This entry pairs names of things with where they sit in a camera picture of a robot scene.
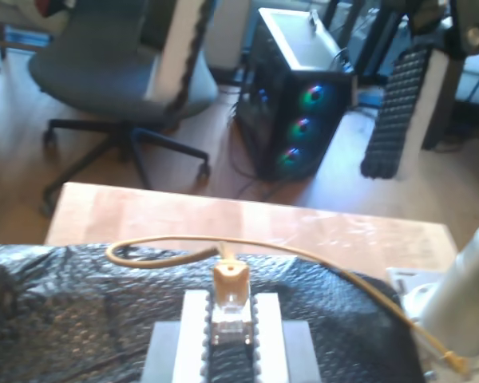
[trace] office chair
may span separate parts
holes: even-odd
[[[103,132],[107,138],[45,188],[43,210],[47,214],[53,212],[55,192],[111,148],[119,148],[133,158],[147,189],[152,184],[139,142],[202,159],[199,177],[209,177],[206,152],[161,134],[182,119],[202,112],[218,96],[201,50],[208,20],[196,26],[187,72],[176,99],[164,105],[144,97],[153,62],[161,56],[160,45],[168,34],[175,4],[176,0],[151,0],[149,4],[145,0],[79,0],[62,35],[30,60],[32,78],[43,92],[76,109],[117,120],[49,121],[43,136],[45,146],[56,144],[56,128]],[[214,2],[207,1],[204,6],[213,7]],[[145,40],[152,43],[149,49],[139,46],[142,31]]]

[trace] white plastic part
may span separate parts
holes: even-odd
[[[210,297],[206,290],[184,294],[172,383],[207,381]]]
[[[461,356],[479,355],[479,230],[433,288],[422,326]]]
[[[255,383],[289,383],[279,296],[255,296]]]
[[[431,53],[421,94],[406,132],[406,143],[401,154],[401,162],[396,175],[397,180],[409,179],[414,174],[415,169],[418,168],[418,157],[422,143],[433,118],[449,62],[450,58],[445,53],[437,49]]]

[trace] black cable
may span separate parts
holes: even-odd
[[[229,131],[229,142],[228,142],[228,159],[229,159],[229,164],[231,165],[231,168],[238,174],[242,175],[243,177],[245,178],[248,178],[250,180],[257,180],[257,176],[254,175],[254,174],[250,174],[246,171],[244,171],[243,169],[240,168],[240,166],[236,163],[236,161],[234,160],[234,157],[232,155],[232,119],[229,120],[228,122],[228,131]]]
[[[243,193],[245,193],[245,191],[249,189],[250,186],[253,186],[256,182],[261,182],[261,180],[256,178],[254,180],[248,181],[244,186],[242,186],[240,190],[238,190],[238,192],[234,196],[234,199],[239,199],[243,195]]]

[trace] wooden table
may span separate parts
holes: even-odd
[[[436,223],[72,183],[64,186],[46,244],[175,234],[283,243],[377,278],[386,278],[387,267],[446,270],[457,253],[447,227]],[[204,246],[162,245],[156,246],[184,250]],[[252,247],[239,247],[238,252],[260,253]]]

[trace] cable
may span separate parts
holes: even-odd
[[[234,199],[239,199],[243,195],[243,193],[245,193],[245,191],[247,189],[249,189],[249,187],[254,185],[256,182],[261,182],[261,180],[253,179],[253,180],[248,181],[244,186],[242,186],[242,188],[240,190],[238,190],[238,192],[234,196]]]
[[[410,329],[415,331],[424,337],[424,339],[436,349],[441,355],[442,358],[449,364],[449,366],[456,371],[457,373],[467,376],[469,373],[469,367],[466,359],[463,357],[457,356],[453,351],[447,349],[438,339],[436,339],[428,331],[412,322],[411,319],[406,317],[404,311],[396,303],[392,302],[387,298],[380,290],[376,287],[365,281],[364,279],[358,277],[355,273],[344,269],[336,263],[333,263],[329,259],[320,257],[317,254],[311,253],[309,251],[301,250],[295,247],[277,245],[274,243],[264,243],[260,241],[253,241],[249,239],[237,239],[237,238],[225,238],[219,236],[205,236],[205,235],[162,235],[155,237],[147,237],[140,239],[130,239],[126,241],[121,241],[110,245],[106,251],[106,257],[110,262],[115,263],[123,267],[132,267],[132,268],[141,268],[141,269],[159,269],[162,267],[172,267],[179,266],[185,263],[198,262],[203,259],[211,258],[214,255],[220,254],[220,250],[217,247],[211,247],[205,249],[204,251],[198,251],[196,253],[191,253],[190,255],[177,256],[171,259],[162,259],[156,261],[132,261],[128,259],[122,259],[115,255],[115,252],[122,248],[128,247],[131,245],[136,245],[139,243],[152,243],[158,241],[166,240],[188,240],[188,241],[212,241],[212,242],[224,242],[224,243],[236,243],[243,245],[251,245],[257,247],[269,248],[277,251],[285,251],[295,255],[299,255],[304,259],[310,259],[323,267],[332,269],[339,276],[342,276],[346,280],[350,281],[361,290],[364,290],[372,297],[377,303],[381,304],[389,311],[391,311],[397,318],[399,318],[403,323],[405,323]]]
[[[235,103],[232,108],[231,108],[231,114],[229,115],[228,122],[227,122],[227,128],[229,131],[229,137],[228,137],[228,159],[229,159],[229,164],[231,165],[231,168],[238,174],[242,175],[245,178],[248,178],[250,180],[257,180],[258,177],[254,174],[250,174],[246,171],[244,171],[240,166],[236,163],[234,160],[234,156],[232,155],[232,119],[233,119],[233,113],[236,110],[236,106],[238,103]]]

